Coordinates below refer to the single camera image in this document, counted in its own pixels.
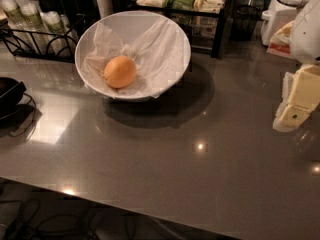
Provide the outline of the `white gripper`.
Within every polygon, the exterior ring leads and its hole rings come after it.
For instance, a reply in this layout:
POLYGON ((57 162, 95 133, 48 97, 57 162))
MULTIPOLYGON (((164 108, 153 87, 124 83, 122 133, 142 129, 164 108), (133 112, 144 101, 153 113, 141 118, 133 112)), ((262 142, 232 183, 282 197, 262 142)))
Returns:
POLYGON ((304 63, 295 73, 286 72, 282 102, 273 129, 290 132, 304 123, 320 103, 320 0, 310 0, 298 13, 290 34, 290 54, 304 63))

